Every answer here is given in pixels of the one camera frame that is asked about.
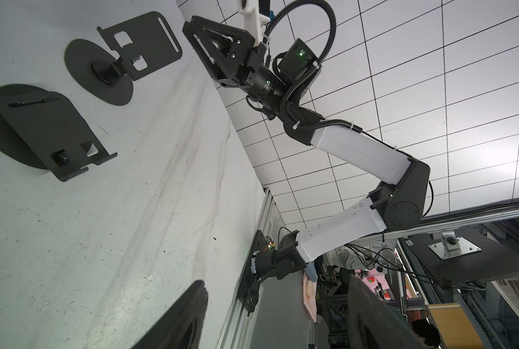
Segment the robotic arm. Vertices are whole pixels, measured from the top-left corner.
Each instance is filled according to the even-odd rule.
[[[278,250],[256,254],[256,280],[304,269],[318,256],[368,234],[410,229],[423,216],[430,175],[427,164],[369,136],[362,128],[344,120],[325,120],[322,115],[299,106],[300,98],[321,72],[321,64],[335,37],[336,22],[331,7],[323,0],[297,0],[267,24],[263,1],[239,4],[248,31],[194,16],[183,32],[211,77],[224,88],[240,88],[248,94],[251,108],[269,120],[281,119],[287,135],[306,145],[326,151],[381,180],[355,206],[305,231],[294,231],[281,240]],[[291,10],[315,4],[330,19],[329,40],[319,57],[299,38],[287,52],[272,61],[269,34]],[[259,102],[257,108],[250,101]]]

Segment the person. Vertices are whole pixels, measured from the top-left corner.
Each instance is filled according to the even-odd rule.
[[[418,319],[411,322],[413,332],[416,333],[425,345],[437,348],[441,344],[440,332],[426,319]]]

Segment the electrical wire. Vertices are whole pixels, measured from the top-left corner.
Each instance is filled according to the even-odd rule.
[[[430,192],[432,192],[432,200],[430,201],[430,206],[428,206],[428,210],[425,214],[423,214],[423,218],[426,217],[428,212],[430,212],[430,209],[432,208],[432,204],[434,203],[434,189],[432,188],[432,182],[428,181],[428,185],[430,185]]]
[[[273,269],[267,272],[261,279],[258,279],[256,282],[250,286],[250,289],[248,290],[248,296],[246,296],[246,302],[248,302],[249,305],[256,305],[252,304],[252,290],[256,288],[256,286],[259,286],[261,283],[263,283],[264,280],[266,280],[268,277],[273,275],[277,271],[277,266],[275,266]]]
[[[292,127],[293,129],[297,129],[298,131],[313,131],[315,129],[322,129],[324,127],[328,127],[328,126],[342,126],[342,127],[346,127],[347,129],[351,129],[355,132],[358,132],[358,133],[363,133],[365,135],[367,135],[368,137],[370,138],[373,138],[375,141],[378,141],[379,143],[381,144],[384,144],[385,146],[391,148],[391,149],[394,149],[394,150],[397,150],[395,149],[394,147],[390,146],[389,144],[375,138],[374,136],[368,134],[367,132],[363,131],[361,127],[357,126],[357,125],[353,125],[351,122],[348,122],[346,120],[340,120],[340,119],[334,119],[334,120],[324,120],[324,121],[320,121],[318,123],[314,123],[314,124],[308,124],[308,125],[300,125],[298,124],[298,122],[296,122],[295,120],[293,120],[292,116],[290,115],[290,112],[289,112],[289,107],[290,105],[288,104],[290,98],[291,98],[291,95],[299,88],[301,87],[308,79],[310,79],[313,74],[315,74],[317,72],[317,70],[319,68],[321,68],[321,63],[325,60],[325,58],[327,57],[329,51],[331,50],[331,47],[333,46],[333,42],[335,40],[335,34],[337,32],[337,19],[335,17],[335,13],[333,12],[333,9],[331,8],[331,6],[325,1],[325,0],[296,0],[296,1],[293,1],[291,2],[290,4],[288,4],[287,6],[285,6],[278,14],[277,16],[275,16],[275,18],[273,18],[273,20],[271,22],[269,22],[269,24],[267,25],[266,27],[266,30],[265,30],[265,35],[264,35],[264,38],[263,38],[263,43],[264,44],[268,44],[268,37],[269,35],[271,34],[271,32],[273,31],[273,29],[275,28],[275,26],[285,17],[287,16],[292,10],[300,7],[300,6],[303,6],[303,5],[307,5],[307,4],[312,4],[312,5],[316,5],[316,6],[319,6],[322,10],[324,10],[327,14],[327,17],[329,18],[329,37],[327,38],[327,43],[324,47],[324,50],[321,52],[320,56],[319,56],[319,59],[316,61],[317,64],[313,64],[312,66],[310,66],[304,74],[302,74],[302,76],[300,76],[298,78],[297,81],[295,81],[284,93],[282,99],[281,99],[281,103],[279,105],[279,114],[277,115],[277,117],[279,119],[281,119],[281,121],[286,124],[287,126],[290,126]],[[279,72],[277,71],[278,69],[276,68],[276,61],[277,61],[277,58],[281,56],[283,57],[284,56],[284,53],[283,54],[279,54],[277,55],[277,57],[273,60],[273,72],[275,73],[275,75],[277,75],[277,77],[280,77],[280,74]],[[267,60],[266,60],[266,65],[269,66],[269,62],[271,60],[271,55],[269,54],[268,57],[267,57]],[[408,157],[412,157],[410,156],[409,154],[401,151],[401,150],[397,150],[405,155],[407,155]]]
[[[393,265],[392,262],[390,262],[388,259],[386,259],[385,257],[383,257],[380,254],[384,250],[390,250],[393,253],[395,253],[391,248],[384,247],[381,250],[379,250],[378,252],[374,252],[374,251],[370,250],[369,248],[366,248],[364,246],[354,245],[352,243],[347,243],[347,244],[345,244],[345,246],[348,247],[348,248],[351,248],[351,249],[356,249],[358,251],[361,251],[360,248],[364,248],[365,250],[367,250],[369,252],[375,253],[376,256],[379,256],[381,259],[386,261],[389,265]],[[479,288],[479,287],[468,286],[466,283],[453,283],[453,282],[451,282],[449,280],[436,279],[434,277],[430,277],[430,276],[424,275],[424,274],[415,273],[415,272],[409,271],[409,270],[400,270],[400,269],[390,268],[389,265],[385,266],[381,262],[378,262],[377,259],[373,259],[373,261],[374,261],[374,263],[380,264],[382,267],[387,268],[389,270],[395,270],[395,271],[398,271],[400,273],[406,273],[406,274],[412,275],[412,277],[414,277],[418,281],[421,281],[421,282],[424,282],[424,283],[434,284],[434,285],[437,285],[437,286],[440,286],[440,287],[451,287],[451,288],[458,288],[458,289],[463,289],[463,290],[486,290],[486,288]]]
[[[250,97],[250,95],[248,94],[246,96],[246,102],[248,103],[248,105],[250,106],[250,108],[254,109],[256,112],[261,112],[261,113],[264,113],[265,115],[269,115],[271,113],[271,111],[267,108],[258,108],[258,107],[254,107],[252,105],[252,103],[250,102],[250,100],[248,99]]]
[[[279,243],[281,243],[281,229],[287,229],[289,233],[292,233],[287,227],[279,228],[279,234],[277,234],[277,248],[279,248]]]
[[[361,253],[362,253],[362,255],[364,256],[364,258],[362,258],[362,257],[358,254],[358,252],[356,251],[356,249],[351,248],[350,246],[347,246],[347,244],[345,244],[345,246],[348,247],[348,248],[350,248],[350,250],[353,251],[353,253],[354,253],[355,255],[357,255],[358,259],[360,260],[360,262],[362,263],[362,265],[363,265],[366,269],[368,269],[368,270],[372,270],[372,269],[374,269],[374,268],[370,268],[370,267],[366,264],[366,255],[365,255],[363,252],[361,252]]]

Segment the black cable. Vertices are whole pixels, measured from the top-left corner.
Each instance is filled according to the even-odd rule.
[[[287,229],[289,233],[292,233],[287,227],[279,228],[279,234],[277,234],[277,248],[279,248],[279,243],[281,243],[281,229]]]
[[[361,131],[361,132],[362,132],[363,134],[367,135],[368,137],[372,138],[373,140],[375,140],[375,141],[378,141],[378,142],[380,142],[381,144],[383,144],[383,145],[386,145],[386,146],[390,147],[391,149],[395,149],[395,148],[394,148],[394,147],[392,147],[391,145],[389,145],[389,144],[387,144],[387,143],[384,143],[384,142],[382,142],[381,140],[379,140],[379,139],[375,138],[375,137],[374,137],[374,136],[372,136],[371,134],[369,134],[369,133],[367,133],[367,132],[364,132],[364,131]]]
[[[269,63],[271,62],[271,47],[267,44],[267,57],[265,58],[265,66],[269,68]]]
[[[364,255],[364,258],[362,258],[362,257],[358,254],[358,252],[356,252],[355,249],[350,248],[350,250],[353,251],[355,255],[357,255],[357,257],[358,257],[358,259],[360,260],[361,264],[362,264],[366,269],[368,269],[368,270],[372,270],[372,269],[374,269],[374,268],[370,268],[370,267],[366,264],[366,255],[364,255],[364,254],[362,253],[362,254]]]
[[[432,192],[432,200],[430,201],[430,206],[428,207],[428,211],[426,211],[426,213],[423,214],[423,218],[426,217],[428,212],[430,212],[430,209],[432,208],[432,204],[434,203],[434,189],[432,188],[432,182],[428,181],[428,185],[430,185],[430,192]]]
[[[246,102],[248,103],[248,105],[250,106],[250,108],[254,109],[256,112],[261,112],[261,113],[264,113],[264,114],[270,114],[271,111],[267,108],[258,108],[258,107],[254,107],[252,105],[252,103],[250,102],[250,100],[248,99],[248,97],[250,97],[250,95],[248,94],[246,96]]]
[[[382,248],[381,250],[379,250],[378,252],[374,252],[372,250],[370,250],[369,248],[366,248],[364,246],[359,246],[359,245],[354,245],[352,243],[347,243],[345,244],[345,246],[347,246],[348,248],[351,248],[351,249],[356,249],[358,251],[361,251],[359,249],[360,248],[364,248],[365,250],[369,251],[369,252],[372,252],[372,253],[375,253],[376,256],[379,256],[381,259],[383,259],[384,261],[386,261],[389,265],[393,265],[392,262],[390,262],[388,259],[386,259],[385,257],[383,257],[380,253],[383,251],[383,250],[390,250],[392,251],[393,253],[395,253],[391,248],[388,248],[388,247],[384,247]],[[387,268],[389,270],[395,270],[395,271],[399,271],[400,273],[406,273],[406,274],[409,274],[411,275],[412,277],[414,277],[415,279],[417,279],[418,281],[421,281],[421,282],[425,282],[425,283],[429,283],[429,284],[434,284],[434,285],[438,285],[440,287],[452,287],[452,288],[459,288],[459,289],[463,289],[463,290],[485,290],[485,288],[475,288],[475,287],[471,287],[471,286],[467,286],[467,285],[462,285],[463,283],[453,283],[451,281],[448,281],[448,280],[445,280],[445,279],[436,279],[434,277],[430,277],[428,275],[424,275],[424,274],[419,274],[419,273],[415,273],[413,271],[409,271],[409,270],[399,270],[399,269],[395,269],[395,268],[390,268],[389,266],[385,266],[385,265],[382,265],[380,262],[378,262],[376,259],[373,259],[373,261],[377,264],[380,264],[382,267],[384,268]],[[418,276],[421,276],[421,277],[425,277],[427,278],[428,280],[430,281],[425,281],[425,280],[422,280],[420,279]]]
[[[256,288],[256,286],[259,286],[261,283],[263,283],[263,281],[266,280],[268,277],[270,277],[272,274],[274,274],[275,271],[277,271],[276,267],[277,266],[275,266],[273,269],[268,271],[267,274],[265,274],[261,279],[257,280],[256,282],[254,282],[252,284],[252,286],[250,286],[250,289],[248,290],[248,296],[246,297],[246,302],[248,302],[249,305],[255,305],[255,304],[251,303],[251,301],[252,301],[252,290],[254,288]]]
[[[277,76],[277,78],[279,78],[281,81],[283,81],[284,83],[286,84],[290,84],[291,81],[289,81],[282,73],[281,71],[279,70],[279,66],[278,66],[278,62],[277,60],[279,59],[282,59],[284,57],[284,55],[286,54],[287,52],[281,52],[279,53],[277,56],[275,56],[275,58],[273,59],[273,64],[271,65],[273,67],[273,73]]]
[[[277,14],[277,16],[275,16],[275,18],[273,18],[273,20],[269,22],[269,24],[267,24],[267,28],[265,29],[265,36],[263,37],[263,43],[267,43],[267,38],[269,37],[269,34],[271,34],[275,26],[285,16],[287,16],[292,10],[308,4],[321,7],[321,9],[324,10],[327,13],[327,16],[329,17],[329,38],[327,39],[327,44],[325,45],[324,50],[321,52],[319,56],[320,61],[325,60],[329,53],[329,50],[331,49],[331,46],[333,45],[333,41],[335,40],[335,33],[337,32],[337,19],[335,18],[335,13],[333,12],[331,6],[324,0],[296,0],[285,6]]]

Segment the white grid wall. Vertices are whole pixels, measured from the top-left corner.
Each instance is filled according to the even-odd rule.
[[[237,0],[177,1],[186,20],[242,27]],[[430,165],[429,215],[519,198],[519,0],[327,1],[337,36],[303,106],[352,121]],[[271,0],[271,10],[289,2]],[[322,10],[300,7],[272,32],[271,55],[295,38],[319,54],[328,31]],[[218,92],[291,230],[353,206],[378,184],[288,137],[239,89]]]

